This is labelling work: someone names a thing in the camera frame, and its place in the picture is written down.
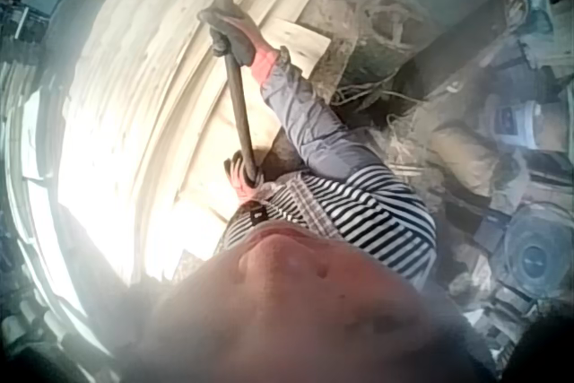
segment metal rod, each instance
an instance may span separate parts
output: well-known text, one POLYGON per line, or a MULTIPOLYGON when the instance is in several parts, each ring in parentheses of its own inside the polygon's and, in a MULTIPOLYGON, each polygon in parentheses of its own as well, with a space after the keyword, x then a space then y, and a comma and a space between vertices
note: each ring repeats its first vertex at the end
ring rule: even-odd
MULTIPOLYGON (((215 6, 225 13, 234 14, 235 4, 233 0, 215 0, 215 6)), ((227 79, 230 86, 231 101, 233 102, 233 114, 239 134, 241 153, 245 162, 245 171, 252 182, 257 178, 257 166, 251 143, 251 132, 249 130, 248 111, 245 105, 243 93, 243 79, 241 78, 240 66, 232 54, 225 56, 225 67, 227 69, 227 79)))

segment glove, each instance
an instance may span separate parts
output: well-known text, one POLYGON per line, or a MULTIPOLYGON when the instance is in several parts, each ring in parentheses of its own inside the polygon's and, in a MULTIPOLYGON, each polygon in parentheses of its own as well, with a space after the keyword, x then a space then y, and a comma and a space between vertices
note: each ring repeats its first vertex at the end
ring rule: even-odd
POLYGON ((238 64, 249 66, 253 77, 263 85, 279 57, 279 51, 269 45, 247 14, 239 8, 234 14, 236 16, 231 17, 216 8, 209 8, 199 13, 198 18, 211 26, 213 53, 222 57, 231 52, 238 64))
POLYGON ((241 152, 236 152, 233 155, 233 159, 225 161, 223 167, 225 168, 227 179, 235 190, 235 193, 237 193, 239 203, 243 205, 251 201, 257 192, 257 188, 263 184, 263 176, 258 174, 255 184, 248 180, 248 176, 245 173, 245 162, 243 161, 241 152))

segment striped shirt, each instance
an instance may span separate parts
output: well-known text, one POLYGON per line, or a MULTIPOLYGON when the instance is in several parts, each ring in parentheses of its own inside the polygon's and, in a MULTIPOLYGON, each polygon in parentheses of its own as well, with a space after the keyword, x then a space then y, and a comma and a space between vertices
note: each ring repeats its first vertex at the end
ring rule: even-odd
MULTIPOLYGON (((345 182, 310 173, 301 178, 342 239, 422 287, 436 259, 435 225, 405 183, 382 165, 359 170, 345 182)), ((263 207, 267 220, 309 228, 287 187, 263 207)), ((240 213, 224 234, 226 248, 239 244, 253 228, 251 214, 240 213)))

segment man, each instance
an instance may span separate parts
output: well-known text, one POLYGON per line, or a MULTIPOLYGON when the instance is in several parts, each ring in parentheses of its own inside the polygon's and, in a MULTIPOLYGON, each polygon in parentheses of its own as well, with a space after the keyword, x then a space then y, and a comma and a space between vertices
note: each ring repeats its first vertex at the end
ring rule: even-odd
POLYGON ((241 158, 227 161, 243 205, 224 250, 155 308, 126 380, 488 378, 487 361, 443 330, 417 292, 436 257, 422 201, 314 96, 287 50, 238 15, 200 18, 216 55, 251 68, 309 170, 252 188, 241 158))

